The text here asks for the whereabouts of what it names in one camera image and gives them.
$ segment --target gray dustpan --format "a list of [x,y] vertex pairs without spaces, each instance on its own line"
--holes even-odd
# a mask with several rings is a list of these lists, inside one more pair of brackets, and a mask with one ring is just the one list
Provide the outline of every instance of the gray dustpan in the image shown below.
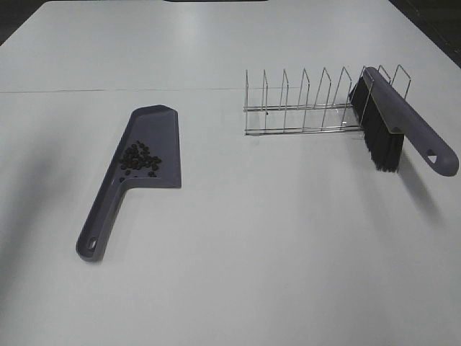
[[[121,169],[122,158],[134,143],[145,143],[161,158],[155,174],[147,167],[134,168],[129,175]],[[95,262],[103,257],[123,196],[134,187],[181,187],[176,110],[158,105],[132,113],[77,241],[76,250],[83,260]]]

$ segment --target metal dish rack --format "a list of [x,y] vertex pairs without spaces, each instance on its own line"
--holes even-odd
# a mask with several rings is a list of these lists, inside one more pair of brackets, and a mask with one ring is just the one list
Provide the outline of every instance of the metal dish rack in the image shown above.
[[[362,77],[364,71],[365,66],[363,66],[359,78]],[[397,65],[392,78],[382,65],[379,65],[378,71],[393,86],[395,80],[399,79],[401,74],[404,75],[407,82],[401,88],[404,93],[400,94],[406,98],[411,77],[402,65]],[[243,107],[245,112],[245,134],[262,136],[288,133],[361,131],[362,126],[359,121],[361,116],[356,115],[349,101],[349,94],[354,92],[354,88],[351,74],[345,66],[341,69],[334,89],[332,89],[333,85],[331,75],[324,67],[315,97],[310,95],[311,82],[305,68],[302,72],[300,87],[294,88],[299,89],[299,92],[295,94],[293,92],[290,94],[290,83],[286,70],[283,70],[282,86],[280,88],[269,87],[266,70],[264,70],[262,87],[251,89],[249,87],[248,70],[246,70],[245,103]],[[259,98],[258,95],[261,95],[260,102],[257,105],[250,105],[250,101]]]

